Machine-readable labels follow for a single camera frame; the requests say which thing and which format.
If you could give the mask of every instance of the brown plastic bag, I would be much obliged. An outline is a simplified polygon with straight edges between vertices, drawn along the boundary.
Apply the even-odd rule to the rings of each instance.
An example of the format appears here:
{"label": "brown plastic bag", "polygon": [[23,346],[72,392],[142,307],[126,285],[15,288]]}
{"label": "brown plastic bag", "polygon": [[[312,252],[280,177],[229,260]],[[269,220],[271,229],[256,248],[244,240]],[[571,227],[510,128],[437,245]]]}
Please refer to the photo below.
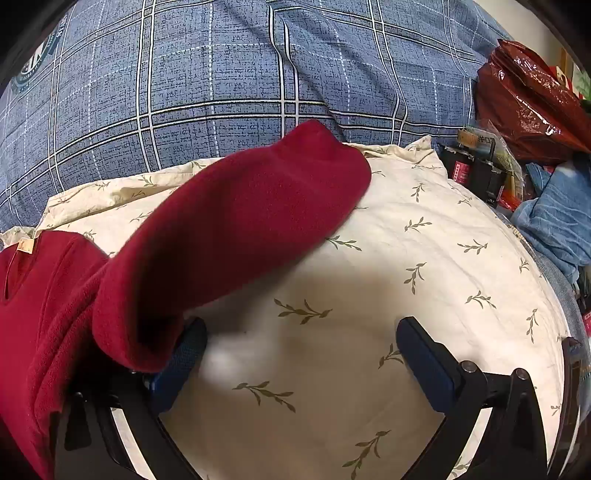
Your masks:
{"label": "brown plastic bag", "polygon": [[517,160],[557,164],[591,153],[591,119],[538,54],[499,40],[478,70],[477,118],[488,119]]}

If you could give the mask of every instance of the bed sheet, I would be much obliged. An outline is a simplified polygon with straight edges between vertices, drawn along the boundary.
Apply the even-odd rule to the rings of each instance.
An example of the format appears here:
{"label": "bed sheet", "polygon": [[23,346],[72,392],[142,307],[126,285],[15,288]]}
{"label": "bed sheet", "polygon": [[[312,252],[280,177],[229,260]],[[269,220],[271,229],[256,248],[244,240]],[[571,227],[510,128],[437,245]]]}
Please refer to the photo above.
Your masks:
{"label": "bed sheet", "polygon": [[[300,262],[192,312],[207,323],[207,350],[161,419],[202,478],[402,477],[441,421],[396,347],[408,315],[458,360],[527,369],[550,457],[564,313],[528,251],[447,179],[430,143],[354,145],[372,181],[342,227]],[[50,199],[38,231],[79,232],[114,255],[213,161],[75,187]],[[467,468],[487,419],[451,478]]]}
{"label": "bed sheet", "polygon": [[472,0],[80,0],[0,98],[0,229],[308,118],[342,141],[449,141],[499,37]]}

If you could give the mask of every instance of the blue plaid blanket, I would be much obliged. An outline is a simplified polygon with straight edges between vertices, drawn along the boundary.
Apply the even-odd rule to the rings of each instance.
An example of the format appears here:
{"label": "blue plaid blanket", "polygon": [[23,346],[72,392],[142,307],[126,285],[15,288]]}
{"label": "blue plaid blanket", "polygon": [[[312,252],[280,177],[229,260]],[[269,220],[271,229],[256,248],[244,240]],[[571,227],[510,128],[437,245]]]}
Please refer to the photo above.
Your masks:
{"label": "blue plaid blanket", "polygon": [[449,140],[499,37],[472,0],[80,0],[0,99],[0,229],[309,118],[343,141]]}

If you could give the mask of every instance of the circular emblem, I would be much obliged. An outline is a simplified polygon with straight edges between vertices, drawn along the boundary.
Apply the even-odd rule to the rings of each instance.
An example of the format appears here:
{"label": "circular emblem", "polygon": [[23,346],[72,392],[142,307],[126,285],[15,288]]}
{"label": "circular emblem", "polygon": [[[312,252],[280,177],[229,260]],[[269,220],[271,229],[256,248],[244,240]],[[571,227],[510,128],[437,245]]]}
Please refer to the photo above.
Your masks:
{"label": "circular emblem", "polygon": [[46,57],[54,54],[61,35],[64,33],[66,18],[67,14],[61,19],[59,25],[51,32],[49,37],[37,47],[33,56],[24,65],[18,75],[12,78],[12,90],[15,93],[21,93],[27,90],[29,80],[37,73]]}

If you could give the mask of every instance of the red fleece fabric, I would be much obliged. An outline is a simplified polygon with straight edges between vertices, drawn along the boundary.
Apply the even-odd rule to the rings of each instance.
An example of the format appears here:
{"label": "red fleece fabric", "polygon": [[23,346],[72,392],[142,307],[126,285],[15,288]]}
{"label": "red fleece fabric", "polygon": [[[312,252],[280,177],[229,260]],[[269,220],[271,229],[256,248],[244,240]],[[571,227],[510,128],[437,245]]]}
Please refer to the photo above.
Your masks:
{"label": "red fleece fabric", "polygon": [[163,369],[186,309],[318,246],[370,179],[358,150],[309,121],[195,175],[111,260],[67,232],[43,232],[32,255],[3,251],[0,420],[37,473],[53,477],[50,414],[93,345],[128,368]]}

